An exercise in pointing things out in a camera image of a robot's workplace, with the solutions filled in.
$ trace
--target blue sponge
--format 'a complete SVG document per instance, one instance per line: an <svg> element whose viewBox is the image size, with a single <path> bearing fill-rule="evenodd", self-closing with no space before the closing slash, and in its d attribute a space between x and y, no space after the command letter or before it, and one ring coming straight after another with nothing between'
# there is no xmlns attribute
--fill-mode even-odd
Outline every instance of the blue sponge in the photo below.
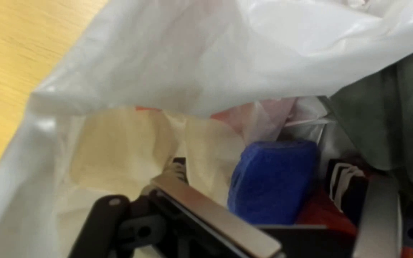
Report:
<svg viewBox="0 0 413 258"><path fill-rule="evenodd" d="M313 141L257 141L241 154L228 207L250 223L294 223L317 170Z"/></svg>

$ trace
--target plastic bag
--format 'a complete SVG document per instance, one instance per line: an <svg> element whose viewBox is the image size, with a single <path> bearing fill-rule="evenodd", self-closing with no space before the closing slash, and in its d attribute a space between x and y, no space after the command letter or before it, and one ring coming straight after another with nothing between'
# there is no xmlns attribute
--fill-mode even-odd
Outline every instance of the plastic bag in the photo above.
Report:
<svg viewBox="0 0 413 258"><path fill-rule="evenodd" d="M246 139L184 114L332 94L412 51L413 0L112 0L0 160L0 256L66 256L99 196L135 197L180 149L190 182L223 202Z"/></svg>

